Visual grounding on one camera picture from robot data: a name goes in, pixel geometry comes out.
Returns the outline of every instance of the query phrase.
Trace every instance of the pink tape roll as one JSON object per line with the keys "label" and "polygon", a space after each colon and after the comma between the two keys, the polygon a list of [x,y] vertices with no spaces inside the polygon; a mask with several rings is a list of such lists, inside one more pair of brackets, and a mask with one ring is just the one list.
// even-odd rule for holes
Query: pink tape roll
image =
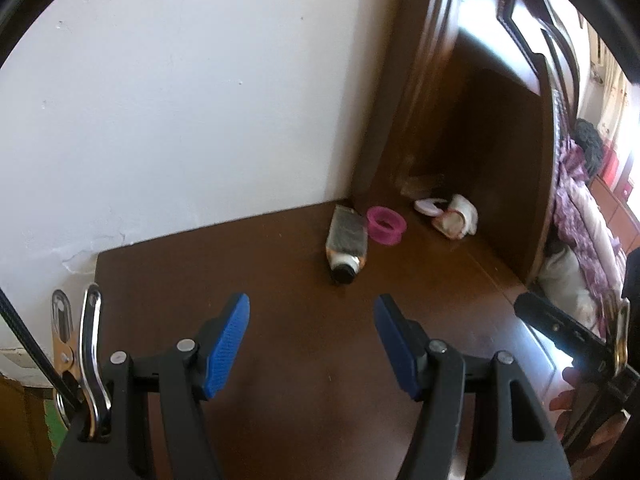
{"label": "pink tape roll", "polygon": [[372,240],[383,245],[396,245],[406,231],[406,221],[388,207],[373,206],[367,211],[367,228]]}

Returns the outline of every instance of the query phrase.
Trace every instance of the wooden bed frame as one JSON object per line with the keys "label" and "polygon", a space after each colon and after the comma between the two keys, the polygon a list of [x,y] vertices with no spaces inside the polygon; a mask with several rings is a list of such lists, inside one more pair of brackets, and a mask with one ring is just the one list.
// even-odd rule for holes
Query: wooden bed frame
{"label": "wooden bed frame", "polygon": [[[475,0],[400,1],[353,199],[364,211],[393,194],[460,193],[478,209],[478,234],[530,285],[579,75],[547,0],[489,1],[495,12],[477,16],[479,27],[468,20]],[[512,17],[519,6],[533,17],[528,25]]]}

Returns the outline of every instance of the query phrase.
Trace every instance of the finger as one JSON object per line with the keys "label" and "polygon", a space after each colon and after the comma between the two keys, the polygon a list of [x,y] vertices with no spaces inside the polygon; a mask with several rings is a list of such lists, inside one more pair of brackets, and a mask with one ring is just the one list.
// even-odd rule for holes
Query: finger
{"label": "finger", "polygon": [[580,372],[577,368],[567,367],[562,370],[562,378],[574,388],[580,384]]}
{"label": "finger", "polygon": [[566,431],[566,427],[569,425],[569,418],[571,417],[571,412],[562,412],[556,421],[556,433],[558,434],[558,438],[562,438],[564,432]]}
{"label": "finger", "polygon": [[599,446],[608,442],[612,438],[616,438],[625,429],[626,416],[619,412],[612,416],[607,422],[598,428],[591,437],[590,446]]}
{"label": "finger", "polygon": [[549,410],[556,412],[557,410],[569,410],[574,403],[575,390],[565,390],[549,402]]}

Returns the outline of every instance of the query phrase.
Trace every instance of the green object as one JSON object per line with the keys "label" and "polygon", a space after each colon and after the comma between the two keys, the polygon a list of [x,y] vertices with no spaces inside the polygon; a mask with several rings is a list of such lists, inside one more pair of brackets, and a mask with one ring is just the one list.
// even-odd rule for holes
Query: green object
{"label": "green object", "polygon": [[56,456],[58,449],[65,438],[66,428],[60,420],[58,410],[56,409],[56,405],[53,400],[46,399],[44,401],[44,421],[46,422],[47,429],[49,430],[49,440],[51,442],[53,456]]}

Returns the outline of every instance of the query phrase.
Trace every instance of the black bottle cap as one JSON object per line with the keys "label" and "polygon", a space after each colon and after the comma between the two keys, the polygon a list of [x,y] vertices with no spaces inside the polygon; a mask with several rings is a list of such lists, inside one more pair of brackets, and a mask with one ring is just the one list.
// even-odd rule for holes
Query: black bottle cap
{"label": "black bottle cap", "polygon": [[336,283],[348,285],[356,277],[356,271],[347,264],[340,264],[331,270],[331,276]]}

